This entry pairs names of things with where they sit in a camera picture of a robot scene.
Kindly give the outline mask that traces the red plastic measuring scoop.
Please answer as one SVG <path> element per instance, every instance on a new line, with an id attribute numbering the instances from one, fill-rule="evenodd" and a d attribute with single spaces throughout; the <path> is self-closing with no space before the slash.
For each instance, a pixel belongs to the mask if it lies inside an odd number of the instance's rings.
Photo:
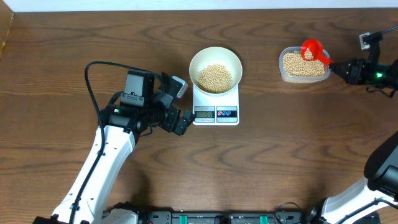
<path id="1" fill-rule="evenodd" d="M 314 61 L 319 60 L 325 66 L 329 66 L 333 61 L 332 59 L 324 56 L 323 54 L 324 48 L 316 39 L 308 39 L 306 40 L 300 49 L 301 56 L 306 61 Z"/>

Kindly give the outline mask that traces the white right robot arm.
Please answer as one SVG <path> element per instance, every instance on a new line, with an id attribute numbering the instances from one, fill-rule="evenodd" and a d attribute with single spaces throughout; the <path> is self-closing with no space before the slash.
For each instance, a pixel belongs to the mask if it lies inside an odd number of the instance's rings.
<path id="1" fill-rule="evenodd" d="M 397 61 L 383 65 L 366 59 L 331 62 L 331 72 L 350 85 L 366 85 L 366 91 L 382 92 L 392 98 L 397 91 Z M 307 223 L 354 223 L 390 206 L 397 208 L 397 133 L 384 141 L 370 155 L 364 176 L 343 192 L 322 200 L 307 217 Z"/>

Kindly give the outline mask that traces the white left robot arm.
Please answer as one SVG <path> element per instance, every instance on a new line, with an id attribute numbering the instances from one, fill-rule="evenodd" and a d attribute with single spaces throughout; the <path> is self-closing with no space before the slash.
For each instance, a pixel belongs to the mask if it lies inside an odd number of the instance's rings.
<path id="1" fill-rule="evenodd" d="M 116 100 L 127 98 L 127 93 L 115 93 L 105 108 L 110 116 L 101 118 L 91 151 L 68 195 L 50 218 L 36 217 L 34 223 L 138 224 L 138 212 L 122 204 L 105 214 L 105 203 L 124 161 L 143 131 L 160 126 L 168 132 L 183 135 L 193 122 L 190 111 L 181 112 L 172 107 L 172 101 L 183 94 L 182 90 L 156 92 L 150 103 L 152 106 L 162 105 L 160 110 L 165 115 L 161 116 L 158 111 L 138 113 L 131 105 L 116 105 Z"/>

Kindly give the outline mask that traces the white digital kitchen scale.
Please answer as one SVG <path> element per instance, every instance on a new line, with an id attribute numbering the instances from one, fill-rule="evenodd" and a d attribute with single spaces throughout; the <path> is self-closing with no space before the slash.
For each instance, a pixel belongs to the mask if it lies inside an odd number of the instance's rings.
<path id="1" fill-rule="evenodd" d="M 193 112 L 197 126 L 237 126 L 239 124 L 239 88 L 220 94 L 193 87 Z"/>

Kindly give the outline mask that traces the soybeans in bowl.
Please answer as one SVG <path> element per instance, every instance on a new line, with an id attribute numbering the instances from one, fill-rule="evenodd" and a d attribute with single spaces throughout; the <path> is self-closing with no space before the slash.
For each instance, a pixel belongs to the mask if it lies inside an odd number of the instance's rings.
<path id="1" fill-rule="evenodd" d="M 232 75 L 224 65 L 209 65 L 200 71 L 198 86 L 208 93 L 224 93 L 232 86 Z"/>

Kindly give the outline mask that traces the cream plastic bowl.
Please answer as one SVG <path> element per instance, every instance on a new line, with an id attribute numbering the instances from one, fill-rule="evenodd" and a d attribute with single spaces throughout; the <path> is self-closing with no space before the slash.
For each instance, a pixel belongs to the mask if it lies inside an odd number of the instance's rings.
<path id="1" fill-rule="evenodd" d="M 194 86 L 198 86 L 198 78 L 201 70 L 209 65 L 221 64 L 224 65 L 232 75 L 232 86 L 238 86 L 243 75 L 243 65 L 238 56 L 223 47 L 208 47 L 199 51 L 191 60 L 189 66 L 189 75 Z"/>

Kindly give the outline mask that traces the clear container of soybeans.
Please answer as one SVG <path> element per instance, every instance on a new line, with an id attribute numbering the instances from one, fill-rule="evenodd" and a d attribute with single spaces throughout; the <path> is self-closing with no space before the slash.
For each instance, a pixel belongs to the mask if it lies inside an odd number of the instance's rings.
<path id="1" fill-rule="evenodd" d="M 316 83 L 330 76 L 330 69 L 319 60 L 305 60 L 301 47 L 287 47 L 279 56 L 279 70 L 287 83 Z"/>

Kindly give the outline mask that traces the brown cardboard side panel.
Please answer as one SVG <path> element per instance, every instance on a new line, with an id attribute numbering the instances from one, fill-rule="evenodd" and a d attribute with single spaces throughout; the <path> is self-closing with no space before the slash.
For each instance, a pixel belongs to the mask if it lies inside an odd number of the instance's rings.
<path id="1" fill-rule="evenodd" d="M 1 0 L 0 3 L 0 56 L 3 55 L 3 50 L 6 45 L 12 20 L 14 18 L 14 12 L 7 6 L 7 4 Z"/>

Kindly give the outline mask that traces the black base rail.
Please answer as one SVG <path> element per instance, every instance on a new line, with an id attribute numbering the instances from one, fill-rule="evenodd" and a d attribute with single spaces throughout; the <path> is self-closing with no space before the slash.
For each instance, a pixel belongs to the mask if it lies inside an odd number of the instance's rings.
<path id="1" fill-rule="evenodd" d="M 300 212 L 276 213 L 174 213 L 168 211 L 133 212 L 114 209 L 103 223 L 132 224 L 295 224 L 305 221 Z"/>

